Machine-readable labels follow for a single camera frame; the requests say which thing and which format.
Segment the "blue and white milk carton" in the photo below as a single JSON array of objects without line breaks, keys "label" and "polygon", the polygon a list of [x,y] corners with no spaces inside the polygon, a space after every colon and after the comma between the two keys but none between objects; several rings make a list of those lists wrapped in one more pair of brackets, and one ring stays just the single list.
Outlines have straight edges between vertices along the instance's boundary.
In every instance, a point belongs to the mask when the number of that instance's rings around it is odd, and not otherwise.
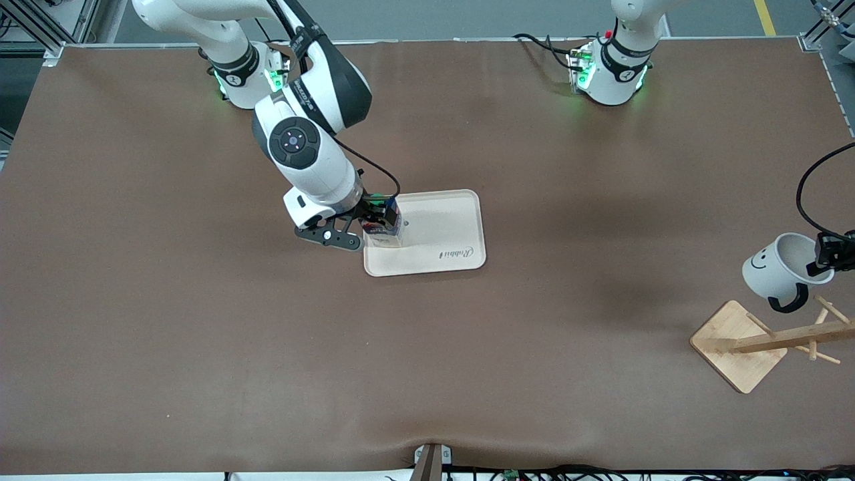
[{"label": "blue and white milk carton", "polygon": [[[385,200],[388,200],[388,198],[391,198],[391,197],[384,196],[381,194],[376,194],[376,195],[378,195],[378,217],[382,218],[383,203]],[[401,211],[400,211],[400,214],[402,216],[402,226],[401,226],[400,231],[398,231],[398,232],[387,232],[383,228],[383,232],[365,232],[364,234],[367,235],[367,238],[369,238],[369,240],[371,240],[373,244],[376,244],[379,247],[387,247],[388,249],[396,249],[397,247],[402,247],[403,246],[403,240],[402,240],[403,229],[404,229],[404,225],[406,225],[406,222],[403,219],[403,215],[402,215]]]}]

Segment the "white smiley face mug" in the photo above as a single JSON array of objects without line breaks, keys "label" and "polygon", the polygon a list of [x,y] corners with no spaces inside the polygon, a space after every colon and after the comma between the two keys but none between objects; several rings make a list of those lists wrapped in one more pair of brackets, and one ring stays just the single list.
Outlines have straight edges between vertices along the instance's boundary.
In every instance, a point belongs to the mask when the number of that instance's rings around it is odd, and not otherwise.
[{"label": "white smiley face mug", "polygon": [[810,298],[810,289],[830,283],[834,271],[815,265],[816,242],[798,232],[783,232],[742,264],[746,286],[776,313],[794,313]]}]

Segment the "wooden cup rack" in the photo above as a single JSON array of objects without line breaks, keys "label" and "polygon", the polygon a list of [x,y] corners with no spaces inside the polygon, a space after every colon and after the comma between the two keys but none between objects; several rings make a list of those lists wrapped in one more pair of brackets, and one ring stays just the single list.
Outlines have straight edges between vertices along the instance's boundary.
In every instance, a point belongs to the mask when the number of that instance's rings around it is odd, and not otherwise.
[{"label": "wooden cup rack", "polygon": [[774,331],[735,299],[725,302],[689,340],[691,347],[737,392],[751,393],[791,351],[810,361],[840,360],[820,352],[828,342],[855,340],[855,317],[816,295],[820,305],[811,325]]}]

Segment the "cream plastic serving tray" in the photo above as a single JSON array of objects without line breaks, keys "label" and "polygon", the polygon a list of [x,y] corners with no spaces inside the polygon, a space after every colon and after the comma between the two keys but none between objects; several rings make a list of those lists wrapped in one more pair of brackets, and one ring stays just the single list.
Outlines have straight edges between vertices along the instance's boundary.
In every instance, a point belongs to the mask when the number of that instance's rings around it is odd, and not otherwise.
[{"label": "cream plastic serving tray", "polygon": [[477,270],[488,258],[482,205],[473,190],[401,194],[398,244],[364,235],[363,267],[372,277]]}]

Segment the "brown table cover mat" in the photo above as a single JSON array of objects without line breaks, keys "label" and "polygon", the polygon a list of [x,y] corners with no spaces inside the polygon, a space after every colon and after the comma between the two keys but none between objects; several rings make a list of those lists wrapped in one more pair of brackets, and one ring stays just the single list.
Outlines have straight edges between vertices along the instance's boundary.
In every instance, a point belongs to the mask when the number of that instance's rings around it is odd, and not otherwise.
[{"label": "brown table cover mat", "polygon": [[252,115],[193,49],[70,48],[0,172],[0,473],[855,464],[855,342],[749,395],[690,346],[851,140],[793,39],[670,40],[632,102],[511,41],[346,45],[342,134],[407,192],[470,189],[478,270],[373,278],[297,238]]}]

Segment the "aluminium frame post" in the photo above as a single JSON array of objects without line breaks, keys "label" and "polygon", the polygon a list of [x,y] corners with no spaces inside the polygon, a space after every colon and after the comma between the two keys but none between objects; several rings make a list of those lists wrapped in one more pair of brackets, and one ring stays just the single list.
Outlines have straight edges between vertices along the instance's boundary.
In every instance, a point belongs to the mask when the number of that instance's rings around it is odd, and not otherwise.
[{"label": "aluminium frame post", "polygon": [[843,41],[844,57],[855,55],[855,0],[808,0],[816,23],[797,36],[801,51],[818,53],[822,39],[836,35]]},{"label": "aluminium frame post", "polygon": [[95,39],[104,0],[0,0],[0,59],[59,59]]}]

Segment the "metal table edge bracket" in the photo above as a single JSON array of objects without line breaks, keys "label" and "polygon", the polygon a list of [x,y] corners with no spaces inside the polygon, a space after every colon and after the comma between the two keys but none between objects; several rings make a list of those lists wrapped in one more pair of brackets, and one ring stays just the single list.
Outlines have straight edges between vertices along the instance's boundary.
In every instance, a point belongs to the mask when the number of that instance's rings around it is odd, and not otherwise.
[{"label": "metal table edge bracket", "polygon": [[453,466],[452,449],[445,444],[424,444],[415,451],[415,466],[409,481],[453,481],[447,468]]}]

